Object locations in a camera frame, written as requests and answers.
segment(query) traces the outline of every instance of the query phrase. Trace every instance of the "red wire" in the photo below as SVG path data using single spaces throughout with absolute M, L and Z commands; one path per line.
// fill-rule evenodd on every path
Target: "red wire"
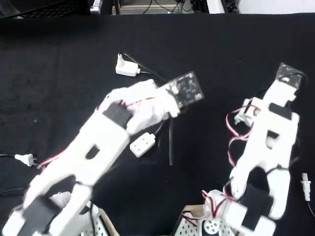
M 192 225 L 194 225 L 195 227 L 197 227 L 197 224 L 195 224 L 194 222 L 192 222 L 190 219 L 188 219 L 188 217 L 184 214 L 182 214 L 182 217 L 187 220 L 189 223 L 191 223 Z
M 148 98 L 145 98 L 145 99 L 141 99 L 141 100 L 139 100 L 139 101 L 136 101 L 136 102 L 132 102 L 132 103 L 130 103 L 130 104 L 127 104 L 127 105 L 125 105 L 126 107 L 127 106 L 131 106 L 131 105 L 134 105 L 134 104 L 136 104 L 136 103 L 139 103 L 139 102 L 142 102 L 143 100 L 150 100 L 150 99 L 153 99 L 154 97 L 148 97 Z
M 214 209 L 215 209 L 215 205 L 214 205 L 214 201 L 212 199 L 212 197 L 208 196 L 207 192 L 202 190 L 201 191 L 202 196 L 204 197 L 204 199 L 209 198 L 210 202 L 211 202 L 211 214 L 213 215 Z
M 215 212 L 213 212 L 213 217 L 215 218 L 217 216 L 218 210 L 220 209 L 220 207 L 222 206 L 223 202 L 226 200 L 226 198 L 224 198 L 216 207 Z
M 255 106 L 255 105 L 252 105 L 252 104 L 248 104 L 248 105 L 246 105 L 246 106 L 242 106 L 242 107 L 240 107 L 239 109 L 236 109 L 236 110 L 234 110 L 234 111 L 231 111 L 231 112 L 227 113 L 226 116 L 225 116 L 225 124 L 226 124 L 226 127 L 228 128 L 228 130 L 229 130 L 234 136 L 237 136 L 237 137 L 238 137 L 238 136 L 243 136 L 243 135 L 240 135 L 238 132 L 236 132 L 236 131 L 232 128 L 232 126 L 231 126 L 230 123 L 228 122 L 228 115 L 233 114 L 233 113 L 237 113 L 237 112 L 239 112 L 240 110 L 242 110 L 244 107 L 248 107 L 248 106 L 250 106 L 250 107 L 255 107 L 255 110 L 261 111 L 259 107 Z

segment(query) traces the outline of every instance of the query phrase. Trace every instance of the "black tablecloth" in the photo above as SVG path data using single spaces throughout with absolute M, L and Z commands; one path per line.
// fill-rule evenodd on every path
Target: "black tablecloth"
M 301 116 L 301 160 L 291 169 L 275 235 L 315 233 L 299 182 L 302 172 L 315 177 L 315 15 L 10 20 L 0 22 L 0 37 L 0 152 L 34 153 L 40 160 L 65 148 L 110 90 L 146 79 L 115 74 L 118 51 L 169 79 L 195 71 L 205 100 L 175 119 L 174 165 L 168 165 L 166 126 L 158 148 L 140 159 L 127 148 L 95 187 L 95 203 L 124 235 L 170 233 L 185 205 L 202 203 L 201 189 L 221 189 L 231 171 L 224 115 L 268 87 L 280 62 L 304 71 L 310 82 L 293 106 Z M 235 145 L 232 151 L 237 159 L 242 150 Z M 0 189 L 27 187 L 38 173 L 0 161 Z M 0 199 L 1 225 L 20 202 Z

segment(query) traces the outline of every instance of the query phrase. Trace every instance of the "wire bundle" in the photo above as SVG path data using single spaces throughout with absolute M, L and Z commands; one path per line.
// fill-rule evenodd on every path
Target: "wire bundle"
M 257 106 L 254 106 L 252 104 L 248 104 L 246 106 L 242 106 L 240 107 L 239 109 L 236 109 L 234 111 L 231 111 L 229 112 L 228 114 L 226 114 L 225 116 L 225 124 L 226 124 L 226 127 L 227 129 L 234 135 L 233 138 L 230 139 L 229 143 L 228 143 L 228 148 L 227 148 L 227 156 L 228 156 L 228 161 L 229 163 L 231 164 L 231 166 L 235 167 L 235 161 L 233 160 L 232 158 L 232 155 L 230 153 L 230 147 L 232 145 L 232 143 L 235 141 L 235 140 L 241 140 L 241 141 L 247 141 L 248 139 L 248 136 L 250 135 L 251 133 L 251 130 L 249 130 L 246 134 L 243 134 L 243 135 L 240 135 L 235 129 L 232 128 L 232 126 L 230 125 L 229 121 L 228 121 L 228 116 L 230 114 L 234 114 L 234 113 L 237 113 L 239 112 L 240 110 L 242 110 L 243 108 L 247 107 L 247 106 L 251 106 L 251 107 L 254 107 L 255 110 L 254 110 L 254 113 L 256 111 L 260 112 L 260 108 L 258 108 Z
M 205 191 L 205 190 L 202 190 L 201 191 L 201 194 L 203 196 L 203 198 L 205 199 L 205 205 L 207 205 L 207 199 L 210 200 L 210 209 L 211 209 L 211 214 L 213 216 L 213 218 L 215 218 L 217 215 L 218 215 L 218 211 L 220 209 L 220 207 L 222 206 L 222 204 L 224 203 L 224 201 L 226 201 L 228 198 L 224 198 L 221 202 L 218 203 L 217 206 L 215 206 L 215 201 L 213 200 L 213 198 L 211 196 L 208 195 L 208 193 Z M 204 216 L 201 216 L 201 217 L 189 217 L 185 214 L 182 214 L 182 217 L 187 220 L 188 222 L 190 222 L 192 225 L 196 226 L 197 227 L 197 224 L 195 222 L 193 222 L 193 220 L 202 220 L 206 217 L 209 217 L 209 214 L 206 213 Z

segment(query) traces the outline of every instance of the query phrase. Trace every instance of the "white power outlet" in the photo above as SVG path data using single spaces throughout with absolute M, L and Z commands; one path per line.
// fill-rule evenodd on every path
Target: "white power outlet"
M 144 133 L 137 138 L 132 144 L 130 144 L 130 150 L 136 157 L 140 157 L 145 154 L 156 143 L 156 137 L 154 134 Z

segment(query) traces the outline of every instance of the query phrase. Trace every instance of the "perforated metal plate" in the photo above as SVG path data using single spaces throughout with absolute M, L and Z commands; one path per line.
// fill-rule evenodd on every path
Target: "perforated metal plate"
M 181 219 L 174 236 L 198 236 L 198 228 L 184 218 Z
M 185 215 L 192 217 L 190 212 L 185 212 Z M 198 226 L 181 218 L 174 236 L 234 236 L 231 228 L 218 218 L 193 220 L 193 222 Z
M 95 236 L 109 236 L 106 230 L 106 226 L 104 225 L 100 217 L 94 222 L 94 226 L 95 226 Z M 81 236 L 94 236 L 92 227 L 82 232 Z

